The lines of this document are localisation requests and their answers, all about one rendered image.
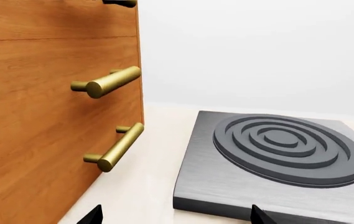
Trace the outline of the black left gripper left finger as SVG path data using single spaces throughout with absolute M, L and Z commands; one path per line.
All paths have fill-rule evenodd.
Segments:
M 77 224 L 102 224 L 103 211 L 102 206 L 97 205 L 90 212 L 88 212 Z

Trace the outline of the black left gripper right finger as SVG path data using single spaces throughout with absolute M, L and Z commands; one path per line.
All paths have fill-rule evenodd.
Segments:
M 256 205 L 251 207 L 250 215 L 251 224 L 277 224 L 270 216 Z

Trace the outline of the wooden drawer cabinet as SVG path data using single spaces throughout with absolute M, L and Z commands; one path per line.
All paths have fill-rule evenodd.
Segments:
M 0 224 L 57 224 L 101 171 L 117 126 L 143 118 L 142 83 L 101 98 L 71 91 L 139 67 L 137 5 L 0 0 Z

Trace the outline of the grey electric stove plate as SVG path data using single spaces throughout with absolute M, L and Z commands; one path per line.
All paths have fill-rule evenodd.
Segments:
M 341 121 L 199 111 L 173 207 L 277 224 L 354 224 L 354 130 Z

